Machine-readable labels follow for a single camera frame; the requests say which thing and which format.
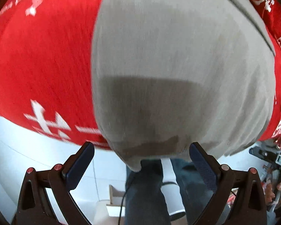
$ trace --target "gray cloth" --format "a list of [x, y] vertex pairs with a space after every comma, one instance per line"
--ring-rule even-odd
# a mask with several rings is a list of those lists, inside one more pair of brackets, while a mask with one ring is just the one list
[[271, 118], [274, 49], [248, 0], [103, 0], [91, 63], [98, 127], [133, 171], [194, 141], [229, 155]]

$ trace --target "screw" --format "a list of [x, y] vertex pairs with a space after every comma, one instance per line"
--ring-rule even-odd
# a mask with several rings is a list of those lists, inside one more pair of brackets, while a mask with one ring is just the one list
[[257, 173], [257, 170], [256, 170], [256, 168], [250, 168], [250, 172], [252, 173], [252, 174], [256, 174]]
[[222, 169], [223, 169], [224, 171], [228, 171], [228, 170], [229, 170], [229, 166], [226, 165], [226, 164], [222, 165], [221, 167], [222, 167]]
[[56, 165], [54, 166], [54, 169], [55, 169], [56, 171], [58, 171], [58, 170], [60, 170], [62, 167], [63, 167], [63, 166], [62, 166], [61, 164], [56, 164]]
[[27, 172], [27, 173], [32, 173], [32, 171], [33, 171], [33, 167], [30, 167], [30, 168], [27, 169], [26, 172]]

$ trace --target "dark pants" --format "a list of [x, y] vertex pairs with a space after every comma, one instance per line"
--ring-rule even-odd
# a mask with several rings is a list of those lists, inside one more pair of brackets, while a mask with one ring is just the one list
[[[209, 202], [213, 192], [208, 190], [193, 163], [171, 160], [187, 222], [193, 224]], [[163, 172], [161, 160], [143, 160], [140, 172], [127, 168], [125, 225], [170, 225], [164, 196], [161, 192]], [[217, 224], [225, 222], [229, 214], [226, 206]]]

